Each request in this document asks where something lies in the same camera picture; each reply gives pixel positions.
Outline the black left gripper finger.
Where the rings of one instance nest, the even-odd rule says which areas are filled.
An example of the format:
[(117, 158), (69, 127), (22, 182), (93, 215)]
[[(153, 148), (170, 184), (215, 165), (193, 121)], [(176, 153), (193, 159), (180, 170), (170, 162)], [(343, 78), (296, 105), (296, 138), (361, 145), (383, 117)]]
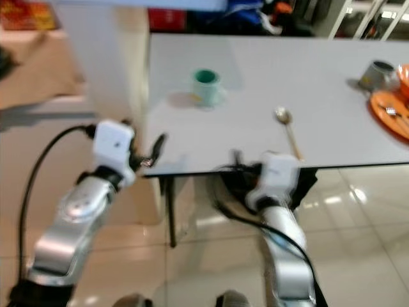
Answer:
[(157, 162), (158, 159), (160, 158), (164, 148), (164, 144), (166, 143), (166, 139), (167, 139), (166, 132), (164, 132), (163, 134), (159, 135), (158, 138), (156, 138), (151, 148), (150, 158), (152, 162)]

